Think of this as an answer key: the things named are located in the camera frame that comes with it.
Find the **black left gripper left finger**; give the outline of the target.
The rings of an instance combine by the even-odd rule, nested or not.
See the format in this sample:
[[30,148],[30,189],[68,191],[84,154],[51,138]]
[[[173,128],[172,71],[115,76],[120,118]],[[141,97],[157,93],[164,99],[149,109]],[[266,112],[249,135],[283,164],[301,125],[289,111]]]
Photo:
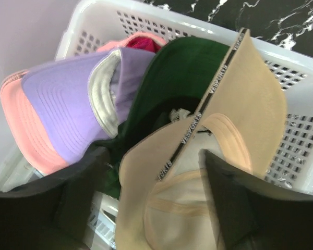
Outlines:
[[53,174],[0,191],[0,249],[90,249],[92,199],[109,159],[99,147]]

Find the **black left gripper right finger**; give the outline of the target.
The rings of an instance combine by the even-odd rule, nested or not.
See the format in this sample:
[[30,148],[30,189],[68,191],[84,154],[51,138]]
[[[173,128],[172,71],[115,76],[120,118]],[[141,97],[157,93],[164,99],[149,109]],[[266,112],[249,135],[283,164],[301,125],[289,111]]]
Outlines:
[[203,151],[226,249],[313,249],[313,195],[278,187]]

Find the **beige baseball cap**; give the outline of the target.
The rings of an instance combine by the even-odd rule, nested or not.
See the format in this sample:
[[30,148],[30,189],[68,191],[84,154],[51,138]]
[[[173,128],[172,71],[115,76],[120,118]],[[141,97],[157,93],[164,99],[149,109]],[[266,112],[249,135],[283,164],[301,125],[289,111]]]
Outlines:
[[123,157],[118,249],[225,249],[202,153],[262,178],[284,133],[286,99],[241,29],[192,117],[166,125]]

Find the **magenta mesh cap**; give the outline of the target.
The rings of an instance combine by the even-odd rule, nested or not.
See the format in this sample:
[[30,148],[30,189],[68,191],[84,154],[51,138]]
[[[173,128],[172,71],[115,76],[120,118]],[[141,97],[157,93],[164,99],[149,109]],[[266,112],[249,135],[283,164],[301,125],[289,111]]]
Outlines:
[[157,53],[161,46],[155,42],[152,38],[148,37],[135,37],[131,39],[127,44],[126,47],[135,48],[135,49],[142,49],[145,51],[150,51],[153,53]]

